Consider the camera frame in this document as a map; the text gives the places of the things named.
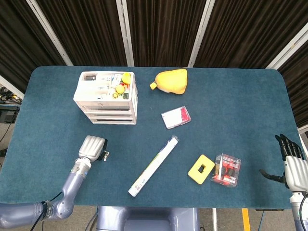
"yellow sponge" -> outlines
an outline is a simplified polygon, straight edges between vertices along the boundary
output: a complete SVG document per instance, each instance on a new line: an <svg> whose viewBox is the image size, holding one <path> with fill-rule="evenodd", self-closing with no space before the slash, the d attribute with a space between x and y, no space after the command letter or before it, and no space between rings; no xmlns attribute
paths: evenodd
<svg viewBox="0 0 308 231"><path fill-rule="evenodd" d="M215 164L213 161L211 161L205 155L201 155L191 170L189 170L188 176L190 176L198 184L202 184L214 166Z"/></svg>

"red packaged item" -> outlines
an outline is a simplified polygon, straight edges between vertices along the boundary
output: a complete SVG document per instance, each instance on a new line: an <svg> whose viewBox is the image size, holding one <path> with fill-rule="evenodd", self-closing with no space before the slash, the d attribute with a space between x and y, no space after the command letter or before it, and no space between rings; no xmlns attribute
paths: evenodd
<svg viewBox="0 0 308 231"><path fill-rule="evenodd" d="M240 167L240 159L227 154L218 155L215 159L215 172L211 180L227 187L235 187Z"/></svg>
<svg viewBox="0 0 308 231"><path fill-rule="evenodd" d="M173 109L161 114L167 129L186 124L191 121L191 117L185 106Z"/></svg>

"blue carpet surface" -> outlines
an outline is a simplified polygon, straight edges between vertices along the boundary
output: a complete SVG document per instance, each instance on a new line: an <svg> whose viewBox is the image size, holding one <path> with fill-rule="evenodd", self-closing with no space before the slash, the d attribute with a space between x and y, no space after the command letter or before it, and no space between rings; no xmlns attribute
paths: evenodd
<svg viewBox="0 0 308 231"><path fill-rule="evenodd" d="M0 175L0 202L53 198L62 188L87 135L108 139L110 156L94 162L78 205L289 208L291 193L259 173L282 175L274 135L300 144L282 76L267 69L188 68L183 95L152 91L155 76L173 68L45 66L31 76ZM137 125L94 125L73 101L82 71L132 71L139 93ZM185 105L192 120L166 129L161 113ZM179 143L142 191L128 190L171 137ZM237 187L187 172L201 154L242 160Z"/></svg>

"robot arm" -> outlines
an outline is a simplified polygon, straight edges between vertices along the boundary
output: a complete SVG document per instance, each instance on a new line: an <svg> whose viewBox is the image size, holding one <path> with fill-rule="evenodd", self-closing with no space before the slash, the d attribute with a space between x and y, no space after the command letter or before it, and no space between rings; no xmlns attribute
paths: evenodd
<svg viewBox="0 0 308 231"><path fill-rule="evenodd" d="M282 177L267 174L260 170L261 174L273 181L284 183L293 193L290 198L296 231L308 230L308 161L304 159L300 147L289 140L283 134L275 136L279 142L284 174Z"/></svg>
<svg viewBox="0 0 308 231"><path fill-rule="evenodd" d="M37 221L68 218L74 208L77 192L95 160L104 161L109 155L105 151L107 140L95 136L87 136L79 150L79 158L71 170L63 188L63 198L51 202L25 204L0 204L0 228L10 229L35 224Z"/></svg>

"black wire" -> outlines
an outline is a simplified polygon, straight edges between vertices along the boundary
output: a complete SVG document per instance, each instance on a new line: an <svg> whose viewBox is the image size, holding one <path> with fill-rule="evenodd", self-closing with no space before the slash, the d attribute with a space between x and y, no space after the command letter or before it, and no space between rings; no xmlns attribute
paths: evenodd
<svg viewBox="0 0 308 231"><path fill-rule="evenodd" d="M96 216L97 216L97 210L96 210L95 214L92 216L91 220L88 222L85 231L88 230L88 227L90 226L91 222L95 219Z"/></svg>
<svg viewBox="0 0 308 231"><path fill-rule="evenodd" d="M303 222L302 209L303 209L304 201L307 198L307 196L308 196L308 193L304 196L304 198L303 198L303 200L302 200L302 202L300 203L300 206L299 206L299 219L300 219L300 223L303 226L303 230L304 231L307 231L307 230L306 230L305 224Z"/></svg>
<svg viewBox="0 0 308 231"><path fill-rule="evenodd" d="M59 192L58 195L56 195L54 198L52 198L50 201L53 201L54 199L56 199L58 196L60 196L62 192Z"/></svg>
<svg viewBox="0 0 308 231"><path fill-rule="evenodd" d="M93 222L92 222L92 225L91 225L91 227L90 227L90 231L93 231L94 226L95 226L95 224L97 223L97 217L98 217L98 216L96 216L96 217L94 218L94 220L93 220Z"/></svg>
<svg viewBox="0 0 308 231"><path fill-rule="evenodd" d="M58 193L58 195L56 195L54 198L52 198L50 201L53 201L54 199L56 199L62 192ZM32 226L30 231L33 231L33 229L35 228L35 226L37 225L38 221L42 219L42 216L44 214L44 211L42 211L42 213L40 214L40 216L38 217L38 219L35 221L34 225Z"/></svg>
<svg viewBox="0 0 308 231"><path fill-rule="evenodd" d="M42 211L42 213L40 214L40 216L38 217L38 219L35 221L35 223L33 224L32 228L30 231L33 231L33 229L35 228L35 226L37 225L38 221L42 218L44 212Z"/></svg>
<svg viewBox="0 0 308 231"><path fill-rule="evenodd" d="M259 223L259 228L258 228L258 231L260 231L261 230L261 225L262 225L262 221L263 221L263 218L264 218L264 210L263 210L263 212L262 212L262 216L261 216L261 220L260 220L260 223Z"/></svg>
<svg viewBox="0 0 308 231"><path fill-rule="evenodd" d="M16 115L17 115L17 113L13 115L13 118L12 118L12 120L11 120L9 126L8 126L8 129L6 129L4 135L2 136L2 138L1 138L1 140L0 140L0 143L1 143L1 141L3 140L3 138L5 137L6 133L8 133L8 131L9 131L9 129L10 129L10 126L11 126L12 122L14 121Z"/></svg>

